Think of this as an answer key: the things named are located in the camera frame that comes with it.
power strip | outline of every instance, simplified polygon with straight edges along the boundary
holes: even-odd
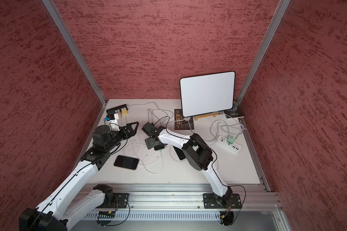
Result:
[[[237,144],[235,142],[233,144],[229,143],[227,141],[227,139],[223,136],[219,136],[217,138],[217,143],[220,146],[222,146],[224,149],[230,150],[231,152],[233,152],[235,154],[237,154],[240,151],[240,149],[242,148],[242,146],[240,144]]]

white table surface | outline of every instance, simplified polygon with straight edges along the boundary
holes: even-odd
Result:
[[[110,99],[107,104],[107,109],[113,108],[122,104],[132,105],[132,104],[145,104],[148,102],[155,102],[161,109],[166,109],[174,112],[174,109],[181,108],[180,99]],[[125,126],[126,119],[129,123],[138,121],[139,128],[137,135],[131,137],[128,140],[127,146],[125,147],[125,154],[127,156],[133,156],[132,146],[137,156],[144,162],[144,164],[149,164],[160,157],[160,152],[155,151],[154,149],[148,150],[145,145],[129,145],[133,143],[143,143],[145,144],[145,139],[148,137],[141,128],[145,123],[148,122],[147,109],[156,109],[154,104],[147,105],[135,105],[128,108],[128,115],[122,118],[122,125]],[[154,113],[159,117],[163,117],[166,114],[161,111],[154,111]],[[102,116],[99,125],[103,125],[103,118],[106,117],[106,112]],[[217,115],[216,119],[225,119],[225,115]],[[231,119],[226,120],[229,125],[234,124],[235,122]],[[211,140],[213,137],[209,133],[209,127],[212,121],[210,117],[199,118],[197,121],[194,121],[194,132],[199,134],[203,139]],[[178,132],[185,135],[191,135],[191,131],[175,131],[174,123],[168,125],[168,129],[174,132]],[[220,135],[228,137],[227,133],[220,132]],[[121,142],[121,147],[125,144],[126,141]],[[259,178],[254,168],[252,158],[249,153],[245,138],[243,135],[240,135],[236,143],[242,146],[239,153],[234,154],[226,149],[223,149],[221,146],[213,142],[206,142],[218,156],[217,161],[214,165],[218,164],[218,171],[222,179],[228,184],[259,184]],[[176,152],[173,147],[167,146],[162,150],[162,157],[156,162],[146,165],[146,168],[151,172],[159,172],[158,174],[149,173],[144,169],[143,165],[138,165],[136,170],[123,169],[115,167],[113,164],[118,155],[123,155],[122,150],[116,154],[111,155],[100,171],[93,176],[88,183],[89,184],[208,184],[208,181],[204,175],[195,170],[188,161],[177,162],[172,159],[169,153],[169,148],[171,148],[171,154],[173,158],[179,160]]]

white robotic arm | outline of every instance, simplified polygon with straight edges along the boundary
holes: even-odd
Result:
[[[194,169],[204,174],[212,187],[217,204],[222,208],[229,206],[233,192],[229,186],[223,184],[224,181],[213,166],[212,150],[198,134],[186,136],[163,126],[154,127],[151,123],[146,123],[142,130],[149,136],[145,139],[148,149],[159,150],[166,144],[174,146],[181,160],[186,158]]]
[[[70,205],[73,198],[88,180],[104,165],[112,153],[111,149],[120,146],[122,140],[134,136],[139,122],[129,123],[119,127],[119,131],[112,131],[108,125],[96,128],[93,134],[93,146],[81,157],[74,171],[60,184],[60,186],[35,209],[27,208],[19,217],[20,231],[37,230],[70,230],[88,212],[98,206],[114,207],[113,189],[99,184],[83,199]],[[146,123],[142,130],[149,136],[145,140],[148,149],[162,149],[166,144],[172,145],[180,159],[186,158],[189,164],[201,171],[213,190],[213,196],[221,208],[228,208],[231,203],[232,190],[224,185],[222,178],[213,167],[212,150],[198,134],[185,136],[167,130],[160,126],[156,128]]]
[[[172,132],[168,129],[163,129],[158,136],[159,141],[163,144],[168,144],[176,147],[176,151],[181,150],[183,146],[191,140],[190,136],[178,134],[176,132]],[[227,192],[227,186],[222,184],[223,180],[220,174],[217,172],[216,167],[212,165],[213,160],[208,164],[207,169],[201,169],[200,171],[204,174],[209,184],[212,187],[212,191],[214,194],[222,197]]]
[[[114,207],[116,199],[113,188],[99,184],[86,197],[67,210],[82,187],[113,154],[110,151],[115,147],[118,149],[121,141],[134,136],[138,126],[139,122],[128,123],[124,127],[119,127],[118,131],[112,131],[108,125],[97,127],[93,133],[93,146],[86,151],[76,168],[50,196],[35,209],[24,210],[19,217],[19,230],[67,231],[94,208]]]

book cover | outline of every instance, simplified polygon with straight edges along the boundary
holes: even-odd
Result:
[[[223,110],[225,114],[232,118],[243,118],[244,114],[239,107],[236,107],[235,99],[233,100],[233,107],[229,110]]]
[[[174,116],[176,122],[175,122],[175,130],[190,130],[190,127],[194,130],[194,121],[193,117],[190,118],[189,123],[187,121],[179,121],[184,119],[184,116],[182,116],[182,109],[175,109],[175,116]]]

phone screen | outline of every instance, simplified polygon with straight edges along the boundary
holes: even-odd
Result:
[[[117,156],[114,166],[135,170],[138,167],[139,159],[129,156]]]

